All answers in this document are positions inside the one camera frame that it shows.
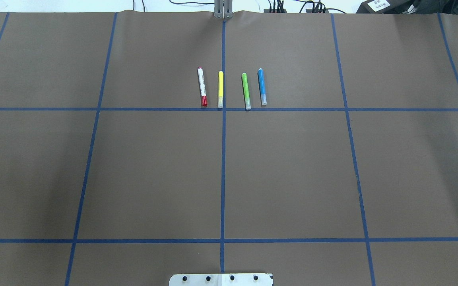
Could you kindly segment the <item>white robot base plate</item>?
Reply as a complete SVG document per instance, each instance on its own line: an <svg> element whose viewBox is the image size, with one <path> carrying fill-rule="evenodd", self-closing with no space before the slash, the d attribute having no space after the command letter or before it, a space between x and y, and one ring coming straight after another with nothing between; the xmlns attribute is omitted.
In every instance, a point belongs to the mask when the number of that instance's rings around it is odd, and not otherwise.
<svg viewBox="0 0 458 286"><path fill-rule="evenodd" d="M211 273L175 274L169 286L273 286L272 274L267 273Z"/></svg>

